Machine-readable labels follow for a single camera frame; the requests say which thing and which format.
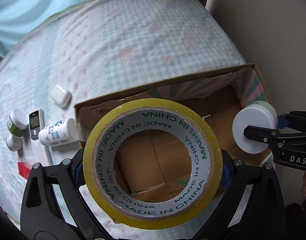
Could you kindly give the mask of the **yellow packing tape roll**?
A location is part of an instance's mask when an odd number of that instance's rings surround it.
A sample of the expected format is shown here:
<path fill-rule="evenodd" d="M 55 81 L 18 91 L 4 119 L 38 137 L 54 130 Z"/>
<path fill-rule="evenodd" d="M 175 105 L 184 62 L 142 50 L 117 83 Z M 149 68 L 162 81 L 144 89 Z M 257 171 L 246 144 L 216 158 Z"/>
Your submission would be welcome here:
<path fill-rule="evenodd" d="M 104 115 L 87 139 L 82 164 L 90 194 L 112 219 L 166 229 L 209 204 L 223 161 L 216 135 L 197 113 L 148 98 Z"/>

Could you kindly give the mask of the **floral checked bed quilt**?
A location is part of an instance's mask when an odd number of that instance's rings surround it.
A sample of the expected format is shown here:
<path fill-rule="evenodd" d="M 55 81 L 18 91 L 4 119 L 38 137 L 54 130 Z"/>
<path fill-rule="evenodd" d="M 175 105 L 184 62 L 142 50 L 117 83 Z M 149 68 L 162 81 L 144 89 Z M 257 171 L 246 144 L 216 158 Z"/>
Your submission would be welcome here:
<path fill-rule="evenodd" d="M 20 221 L 26 180 L 6 144 L 14 108 L 43 110 L 46 124 L 74 116 L 76 103 L 157 81 L 244 64 L 198 0 L 89 0 L 47 19 L 0 62 L 0 205 Z M 72 94 L 61 108 L 57 85 Z"/>

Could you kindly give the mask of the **red rectangular carton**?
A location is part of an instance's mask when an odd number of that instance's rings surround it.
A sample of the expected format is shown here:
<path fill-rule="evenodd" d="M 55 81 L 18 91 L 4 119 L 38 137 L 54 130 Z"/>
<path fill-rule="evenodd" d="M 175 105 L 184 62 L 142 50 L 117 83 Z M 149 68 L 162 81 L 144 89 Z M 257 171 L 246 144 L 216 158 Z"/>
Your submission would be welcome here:
<path fill-rule="evenodd" d="M 18 174 L 24 179 L 28 179 L 32 166 L 29 163 L 19 161 L 17 163 Z"/>

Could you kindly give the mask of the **green labelled white jar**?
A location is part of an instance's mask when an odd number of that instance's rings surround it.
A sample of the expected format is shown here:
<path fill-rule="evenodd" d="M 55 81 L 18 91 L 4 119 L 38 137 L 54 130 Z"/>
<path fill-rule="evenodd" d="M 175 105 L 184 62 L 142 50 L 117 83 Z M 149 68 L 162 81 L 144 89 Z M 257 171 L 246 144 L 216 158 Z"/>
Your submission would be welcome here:
<path fill-rule="evenodd" d="M 15 137 L 22 137 L 28 126 L 27 116 L 18 108 L 14 108 L 7 120 L 7 128 Z"/>

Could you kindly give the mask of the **black capped white bottle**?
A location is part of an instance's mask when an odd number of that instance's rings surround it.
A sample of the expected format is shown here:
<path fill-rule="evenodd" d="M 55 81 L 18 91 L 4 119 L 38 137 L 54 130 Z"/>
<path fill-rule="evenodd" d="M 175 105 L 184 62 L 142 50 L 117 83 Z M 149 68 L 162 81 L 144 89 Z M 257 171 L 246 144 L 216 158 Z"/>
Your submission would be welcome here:
<path fill-rule="evenodd" d="M 12 152 L 17 152 L 22 148 L 22 140 L 19 137 L 9 134 L 6 139 L 7 147 Z"/>

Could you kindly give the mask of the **white blue-labelled pill bottle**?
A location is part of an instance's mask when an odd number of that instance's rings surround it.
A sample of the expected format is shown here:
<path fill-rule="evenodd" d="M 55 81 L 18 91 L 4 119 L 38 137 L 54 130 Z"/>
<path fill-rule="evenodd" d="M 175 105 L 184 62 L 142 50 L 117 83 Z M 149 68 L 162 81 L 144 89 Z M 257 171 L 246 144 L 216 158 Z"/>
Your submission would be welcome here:
<path fill-rule="evenodd" d="M 78 140 L 78 130 L 73 118 L 66 118 L 47 125 L 39 132 L 42 145 L 56 147 Z"/>

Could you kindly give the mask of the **white earbuds case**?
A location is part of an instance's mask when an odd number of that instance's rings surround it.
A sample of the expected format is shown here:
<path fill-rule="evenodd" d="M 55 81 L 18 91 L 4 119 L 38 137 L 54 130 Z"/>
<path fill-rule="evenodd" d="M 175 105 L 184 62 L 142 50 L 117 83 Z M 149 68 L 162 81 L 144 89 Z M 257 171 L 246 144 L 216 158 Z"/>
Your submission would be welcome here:
<path fill-rule="evenodd" d="M 55 102 L 56 105 L 58 105 L 61 108 L 64 108 L 67 106 L 69 100 L 71 99 L 71 92 L 67 90 L 66 88 L 62 87 L 61 85 L 57 84 L 52 92 L 51 92 L 51 98 Z"/>

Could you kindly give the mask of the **white remote control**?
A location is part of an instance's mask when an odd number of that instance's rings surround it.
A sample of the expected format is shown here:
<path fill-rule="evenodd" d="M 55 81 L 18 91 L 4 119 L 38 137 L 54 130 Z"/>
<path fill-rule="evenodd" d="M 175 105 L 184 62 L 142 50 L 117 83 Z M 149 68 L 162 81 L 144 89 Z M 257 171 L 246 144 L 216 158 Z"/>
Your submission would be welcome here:
<path fill-rule="evenodd" d="M 32 110 L 29 113 L 28 118 L 30 138 L 32 141 L 37 141 L 39 139 L 39 132 L 45 127 L 43 110 L 40 108 Z"/>

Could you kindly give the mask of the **pale green lidded white jar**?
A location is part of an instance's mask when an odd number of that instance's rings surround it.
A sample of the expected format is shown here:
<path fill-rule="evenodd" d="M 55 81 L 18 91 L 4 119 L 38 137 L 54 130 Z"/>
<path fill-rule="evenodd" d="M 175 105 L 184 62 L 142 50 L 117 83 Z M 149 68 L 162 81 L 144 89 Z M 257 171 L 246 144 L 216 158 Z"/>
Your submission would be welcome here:
<path fill-rule="evenodd" d="M 277 129 L 278 116 L 273 106 L 266 101 L 254 101 L 237 113 L 232 124 L 233 138 L 241 150 L 249 154 L 263 152 L 268 148 L 268 139 L 259 139 L 259 141 L 247 139 L 244 130 L 248 126 Z"/>

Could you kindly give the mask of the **brown cardboard box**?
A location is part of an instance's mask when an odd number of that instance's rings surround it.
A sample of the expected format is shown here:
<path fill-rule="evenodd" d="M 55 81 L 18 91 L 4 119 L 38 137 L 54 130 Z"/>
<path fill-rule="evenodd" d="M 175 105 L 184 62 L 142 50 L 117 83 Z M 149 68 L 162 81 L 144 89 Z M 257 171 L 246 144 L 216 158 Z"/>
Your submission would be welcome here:
<path fill-rule="evenodd" d="M 212 200 L 222 150 L 258 166 L 236 144 L 235 115 L 269 94 L 255 64 L 175 77 L 77 103 L 88 191 L 113 220 L 141 229 L 187 222 Z"/>

